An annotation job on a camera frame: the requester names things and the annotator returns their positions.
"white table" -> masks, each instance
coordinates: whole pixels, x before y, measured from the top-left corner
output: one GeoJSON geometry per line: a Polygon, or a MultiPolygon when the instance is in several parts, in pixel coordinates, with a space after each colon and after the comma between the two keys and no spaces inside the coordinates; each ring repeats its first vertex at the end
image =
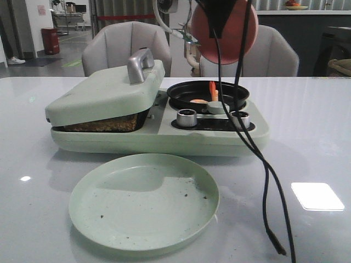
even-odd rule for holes
{"type": "MultiPolygon", "coordinates": [[[[187,157],[219,185],[216,217],[193,243],[150,259],[124,259],[84,238],[72,225],[70,193],[89,171],[120,155],[58,149],[44,108],[84,78],[0,79],[0,262],[290,262],[277,255],[262,220],[264,170],[255,157],[187,157]],[[29,176],[30,180],[22,181],[29,176]]],[[[189,79],[168,78],[162,88],[189,79]]],[[[275,168],[290,212],[297,262],[350,262],[351,79],[242,78],[271,127],[263,150],[275,168]],[[324,182],[343,211],[308,211],[293,182],[324,182]]],[[[269,222],[288,250],[273,180],[269,222]]]]}

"black cable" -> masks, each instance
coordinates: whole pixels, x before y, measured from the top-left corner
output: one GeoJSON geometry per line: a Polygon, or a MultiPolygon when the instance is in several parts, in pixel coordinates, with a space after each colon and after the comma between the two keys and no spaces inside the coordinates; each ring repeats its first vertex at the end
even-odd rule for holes
{"type": "MultiPolygon", "coordinates": [[[[205,8],[203,4],[201,3],[200,0],[196,0],[196,2],[199,4],[199,6],[202,8],[202,10],[205,12],[205,8]]],[[[245,21],[244,21],[244,29],[243,29],[243,34],[242,34],[242,42],[241,42],[241,48],[240,48],[240,54],[239,54],[239,61],[236,69],[236,76],[235,76],[235,83],[234,83],[234,104],[235,104],[235,109],[238,110],[237,106],[237,90],[238,90],[238,83],[239,83],[239,78],[240,78],[240,73],[242,69],[242,61],[244,58],[244,53],[245,53],[245,42],[246,42],[246,35],[247,35],[247,29],[248,29],[248,17],[250,14],[250,9],[251,9],[251,0],[248,0],[247,6],[246,6],[246,11],[245,11],[245,21]]],[[[215,41],[216,41],[216,47],[217,47],[217,54],[218,54],[218,82],[219,82],[219,96],[221,97],[222,101],[222,106],[225,114],[228,117],[228,120],[230,123],[233,125],[237,135],[240,137],[240,139],[244,142],[244,144],[263,162],[264,169],[265,169],[265,184],[264,184],[264,193],[263,193],[263,220],[264,220],[264,226],[266,229],[266,233],[271,240],[273,246],[277,250],[279,254],[286,255],[286,252],[284,248],[281,246],[280,242],[278,241],[277,237],[274,235],[274,233],[271,231],[268,225],[268,220],[267,220],[267,210],[266,210],[266,203],[267,203],[267,194],[268,194],[268,182],[269,182],[269,171],[271,171],[272,176],[274,177],[274,180],[276,182],[277,188],[279,190],[279,194],[281,197],[281,202],[284,210],[284,217],[285,217],[285,222],[286,222],[286,227],[287,227],[287,232],[288,232],[288,239],[289,239],[289,245],[290,245],[290,251],[291,251],[291,260],[293,263],[296,262],[296,256],[295,256],[295,248],[293,245],[293,238],[292,238],[292,232],[291,232],[291,225],[290,225],[290,220],[288,217],[288,211],[287,211],[287,205],[284,197],[284,192],[282,190],[282,187],[280,185],[279,179],[272,168],[272,166],[264,159],[263,155],[261,154],[260,150],[252,140],[250,134],[248,133],[247,129],[245,128],[241,118],[238,118],[238,121],[241,125],[242,130],[244,131],[245,135],[247,136],[248,140],[250,143],[246,141],[246,139],[241,135],[237,127],[235,126],[234,122],[231,120],[229,113],[227,111],[227,108],[225,107],[224,100],[223,100],[223,92],[222,92],[222,64],[221,64],[221,52],[220,52],[220,46],[218,42],[218,38],[216,35],[215,30],[213,30],[213,34],[215,36],[215,41]]]]}

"metal handle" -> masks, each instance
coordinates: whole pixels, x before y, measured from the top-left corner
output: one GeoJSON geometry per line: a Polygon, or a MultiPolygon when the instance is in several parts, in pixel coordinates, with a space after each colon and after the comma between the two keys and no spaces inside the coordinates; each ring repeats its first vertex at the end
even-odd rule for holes
{"type": "Polygon", "coordinates": [[[149,48],[139,49],[128,59],[128,76],[131,84],[144,82],[143,68],[153,67],[155,64],[149,48]]]}

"sandwich maker lid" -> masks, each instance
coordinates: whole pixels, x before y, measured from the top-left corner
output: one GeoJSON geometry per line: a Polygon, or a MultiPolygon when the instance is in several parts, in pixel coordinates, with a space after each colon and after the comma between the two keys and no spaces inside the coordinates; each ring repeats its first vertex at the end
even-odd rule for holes
{"type": "Polygon", "coordinates": [[[165,75],[162,61],[155,60],[143,74],[144,82],[130,84],[127,66],[97,71],[48,105],[46,118],[57,127],[145,111],[153,105],[165,75]]]}

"floor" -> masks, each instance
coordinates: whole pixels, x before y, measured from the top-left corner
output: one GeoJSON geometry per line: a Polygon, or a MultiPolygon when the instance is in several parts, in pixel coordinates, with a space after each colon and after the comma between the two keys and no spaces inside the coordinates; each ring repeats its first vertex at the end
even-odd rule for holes
{"type": "MultiPolygon", "coordinates": [[[[0,78],[6,77],[84,77],[81,55],[92,40],[89,27],[85,31],[70,28],[67,36],[59,37],[60,52],[55,55],[42,55],[39,58],[61,58],[46,66],[0,65],[0,78]]],[[[171,77],[191,77],[191,66],[184,56],[182,39],[171,38],[172,70],[171,77]]]]}
{"type": "Polygon", "coordinates": [[[84,77],[81,56],[92,39],[91,30],[70,28],[69,34],[59,37],[60,52],[55,55],[40,55],[39,58],[61,58],[46,66],[35,67],[25,64],[0,67],[0,78],[6,77],[84,77]]]}

